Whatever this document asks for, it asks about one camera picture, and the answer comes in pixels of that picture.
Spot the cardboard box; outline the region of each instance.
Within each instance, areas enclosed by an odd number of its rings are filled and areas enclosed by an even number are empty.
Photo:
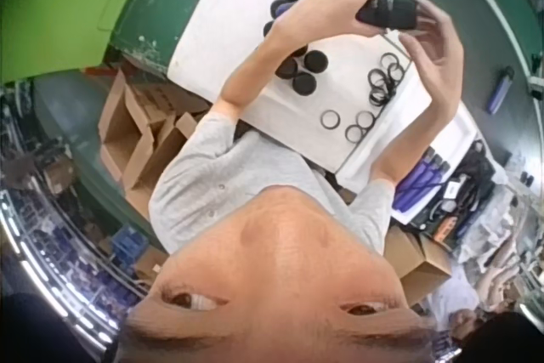
[[[58,195],[76,180],[74,163],[68,156],[61,155],[55,163],[43,169],[43,176],[51,193]]]
[[[451,277],[448,253],[427,237],[393,226],[385,239],[385,258],[393,265],[410,306]]]
[[[169,83],[129,85],[119,71],[99,121],[102,162],[115,181],[132,189],[176,118],[207,108],[203,99]]]
[[[153,246],[148,246],[144,254],[133,265],[134,272],[140,280],[152,285],[167,259],[168,254]]]
[[[176,123],[169,118],[157,138],[157,147],[152,151],[149,159],[138,177],[136,183],[125,190],[127,201],[148,221],[150,220],[149,202],[153,189],[165,167],[179,153],[185,141],[193,134],[196,121],[191,114],[185,113]],[[142,148],[142,155],[147,154],[149,145],[139,144],[134,155],[139,155],[138,149]]]

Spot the blue bottle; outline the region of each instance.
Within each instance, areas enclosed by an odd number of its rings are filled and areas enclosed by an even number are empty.
[[[442,157],[440,155],[435,155],[431,162],[425,167],[422,173],[419,175],[417,180],[410,186],[410,188],[400,197],[396,205],[393,205],[395,210],[402,212],[403,208],[406,208],[408,203],[413,202],[413,198],[419,195],[419,193],[430,184],[433,176],[439,170],[440,165],[442,164]]]
[[[393,208],[396,208],[396,206],[399,203],[399,200],[402,199],[403,196],[408,194],[411,190],[410,187],[417,182],[419,177],[427,170],[428,166],[431,164],[431,161],[433,160],[434,156],[434,149],[430,146],[427,150],[425,150],[425,153],[423,153],[422,159],[416,164],[416,166],[408,173],[408,175],[399,183],[397,186],[397,192],[394,196],[394,202],[393,202]]]
[[[411,198],[411,200],[407,201],[406,204],[400,208],[400,211],[405,213],[410,210],[416,203],[425,197],[429,191],[431,191],[442,181],[442,178],[448,172],[448,170],[450,170],[450,164],[448,162],[442,163],[438,169],[433,170],[431,172],[431,178],[426,183],[427,187],[417,190],[416,194]]]

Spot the green workbench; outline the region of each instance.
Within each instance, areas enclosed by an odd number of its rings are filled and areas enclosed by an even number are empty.
[[[463,101],[471,111],[499,162],[509,152],[540,157],[536,116],[527,95],[522,67],[501,24],[485,0],[434,0],[454,18],[466,50]],[[111,44],[123,53],[166,75],[176,44],[198,0],[129,0]],[[495,116],[485,103],[498,71],[511,65],[517,72],[503,107]]]
[[[128,0],[117,21],[111,44],[147,69],[166,75],[178,40],[199,0]],[[522,68],[498,19],[485,0],[434,0],[454,18],[465,45],[463,100],[486,137],[493,155],[506,161],[518,151],[540,161],[536,116]],[[497,72],[511,65],[517,72],[503,107],[495,116],[485,103],[496,85]],[[93,89],[81,73],[59,73],[37,79],[37,114],[48,133],[63,134],[75,147],[82,185],[120,222],[130,221],[150,232],[149,223],[125,201],[99,160],[96,131],[104,91]],[[70,93],[78,93],[76,105]]]

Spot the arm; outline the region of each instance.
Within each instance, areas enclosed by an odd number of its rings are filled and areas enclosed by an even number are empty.
[[[232,73],[210,111],[236,122],[282,61],[298,48],[341,34],[371,37],[382,32],[355,19],[367,1],[299,0],[274,23],[263,43]]]
[[[431,105],[397,136],[371,167],[371,180],[397,185],[416,166],[436,136],[453,119],[461,100],[463,48],[451,17],[428,0],[416,0],[420,34],[400,35],[416,65]]]

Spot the green surface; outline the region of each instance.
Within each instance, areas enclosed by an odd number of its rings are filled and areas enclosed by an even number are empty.
[[[111,43],[154,71],[166,73],[199,0],[129,0]]]
[[[0,0],[0,82],[98,65],[127,0]]]
[[[529,0],[496,0],[512,27],[530,67],[530,56],[544,48],[544,33]]]
[[[165,73],[197,1],[130,0],[112,37],[113,45]],[[487,138],[493,155],[503,163],[510,153],[521,151],[529,159],[540,161],[536,116],[523,70],[488,3],[485,0],[434,1],[456,22],[466,55],[463,101]],[[489,116],[485,112],[486,102],[500,70],[506,65],[512,66],[518,75],[502,108],[495,116]]]
[[[70,143],[77,174],[88,193],[119,224],[129,222],[154,237],[150,224],[128,204],[100,160],[98,122],[107,88],[79,71],[40,76],[34,85],[37,118],[49,137],[61,135]]]

